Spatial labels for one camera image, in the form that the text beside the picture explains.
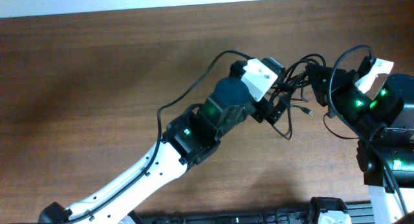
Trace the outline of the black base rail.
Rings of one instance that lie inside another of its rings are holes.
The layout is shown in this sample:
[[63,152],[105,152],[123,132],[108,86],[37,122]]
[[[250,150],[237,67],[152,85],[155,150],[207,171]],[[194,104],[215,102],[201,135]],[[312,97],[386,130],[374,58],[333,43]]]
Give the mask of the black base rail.
[[307,204],[255,212],[139,216],[132,211],[121,221],[131,224],[305,224],[374,223],[370,202],[345,203],[340,198],[312,197]]

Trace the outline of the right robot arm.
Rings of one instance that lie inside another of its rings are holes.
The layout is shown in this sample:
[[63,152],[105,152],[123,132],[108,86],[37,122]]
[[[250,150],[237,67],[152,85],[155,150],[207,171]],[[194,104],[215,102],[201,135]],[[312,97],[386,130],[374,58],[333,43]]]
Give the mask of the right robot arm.
[[308,65],[321,106],[350,123],[360,137],[357,161],[369,189],[375,223],[413,211],[413,77],[393,74],[394,63],[363,61],[357,71]]

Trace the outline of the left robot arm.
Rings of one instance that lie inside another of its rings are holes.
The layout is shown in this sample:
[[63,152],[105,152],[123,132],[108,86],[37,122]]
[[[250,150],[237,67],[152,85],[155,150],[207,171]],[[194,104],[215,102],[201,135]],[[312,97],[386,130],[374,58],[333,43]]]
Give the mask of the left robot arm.
[[118,223],[152,193],[203,162],[219,147],[221,137],[252,116],[266,92],[285,72],[273,58],[236,61],[202,104],[192,104],[172,120],[160,141],[132,167],[94,194],[67,208],[53,202],[39,223]]

